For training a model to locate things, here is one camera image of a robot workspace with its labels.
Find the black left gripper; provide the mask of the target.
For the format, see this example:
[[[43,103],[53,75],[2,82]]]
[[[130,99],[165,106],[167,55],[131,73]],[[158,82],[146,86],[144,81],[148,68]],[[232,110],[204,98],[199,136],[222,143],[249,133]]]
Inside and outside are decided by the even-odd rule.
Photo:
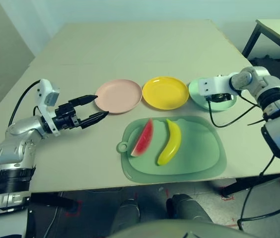
[[[81,120],[77,117],[75,107],[83,106],[94,101],[98,96],[96,95],[84,95],[75,99],[69,100],[69,102],[60,105],[55,109],[55,117],[52,118],[57,130],[73,129],[81,127],[85,129],[92,126],[101,120],[103,120],[108,114],[108,111],[98,112],[92,114],[87,119]]]

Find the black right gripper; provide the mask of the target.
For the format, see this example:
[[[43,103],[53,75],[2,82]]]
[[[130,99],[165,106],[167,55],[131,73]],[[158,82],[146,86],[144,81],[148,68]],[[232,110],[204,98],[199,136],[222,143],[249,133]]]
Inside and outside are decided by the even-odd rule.
[[[234,96],[229,93],[212,94],[207,96],[207,101],[210,102],[226,102],[234,99]]]

